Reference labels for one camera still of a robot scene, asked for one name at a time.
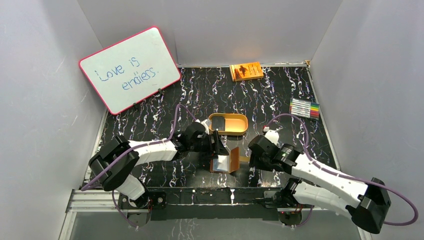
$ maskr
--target book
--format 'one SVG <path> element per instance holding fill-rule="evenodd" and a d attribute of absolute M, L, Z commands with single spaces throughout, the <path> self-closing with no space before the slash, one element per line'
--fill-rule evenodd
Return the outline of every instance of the book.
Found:
<path fill-rule="evenodd" d="M 261 64 L 259 62 L 249 62 L 230 65 L 231 78 L 233 82 L 250 79 L 260 79 L 264 77 Z"/>

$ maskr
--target pack of markers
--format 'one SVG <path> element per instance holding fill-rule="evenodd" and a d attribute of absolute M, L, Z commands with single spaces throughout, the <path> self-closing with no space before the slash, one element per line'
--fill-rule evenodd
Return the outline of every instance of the pack of markers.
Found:
<path fill-rule="evenodd" d="M 291 98 L 288 112 L 298 117 L 320 119 L 320 105 L 311 101 Z"/>

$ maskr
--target black marble tabletop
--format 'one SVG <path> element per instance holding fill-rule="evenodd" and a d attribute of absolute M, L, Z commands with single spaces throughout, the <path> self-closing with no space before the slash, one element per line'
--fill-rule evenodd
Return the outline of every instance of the black marble tabletop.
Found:
<path fill-rule="evenodd" d="M 262 134 L 263 126 L 274 116 L 289 112 L 290 99 L 315 102 L 305 67 L 263 67 L 262 79 L 233 82 L 227 67 L 181 68 L 181 81 L 151 96 L 139 110 L 128 109 L 119 115 L 108 114 L 99 147 L 115 135 L 128 140 L 151 141 L 167 138 L 171 132 L 175 107 L 186 105 L 197 119 L 213 113 L 246 115 L 248 130 L 243 136 L 221 136 L 228 150 L 240 147 L 240 155 L 249 156 L 249 142 Z M 177 130 L 184 130 L 193 120 L 181 110 Z M 309 131 L 309 153 L 318 161 L 335 168 L 334 158 L 321 118 L 303 118 Z M 300 145 L 305 130 L 291 117 L 281 117 L 271 125 L 279 131 L 279 143 Z M 238 188 L 283 187 L 290 175 L 262 171 L 241 162 L 231 174 L 210 173 L 210 162 L 195 153 L 179 161 L 156 161 L 136 166 L 132 171 L 147 187 Z"/>

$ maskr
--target gray floor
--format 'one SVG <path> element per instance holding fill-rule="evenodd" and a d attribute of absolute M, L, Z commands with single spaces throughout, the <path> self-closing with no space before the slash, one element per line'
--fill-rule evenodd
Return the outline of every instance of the gray floor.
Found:
<path fill-rule="evenodd" d="M 315 210 L 294 230 L 261 219 L 178 219 L 150 221 L 138 231 L 116 212 L 79 212 L 71 240 L 358 240 L 358 228 L 344 216 Z"/>

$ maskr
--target whiteboard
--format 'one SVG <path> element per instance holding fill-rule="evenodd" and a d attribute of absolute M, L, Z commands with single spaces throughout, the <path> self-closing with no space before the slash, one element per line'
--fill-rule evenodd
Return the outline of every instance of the whiteboard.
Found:
<path fill-rule="evenodd" d="M 79 67 L 113 115 L 181 78 L 154 26 L 81 59 Z"/>

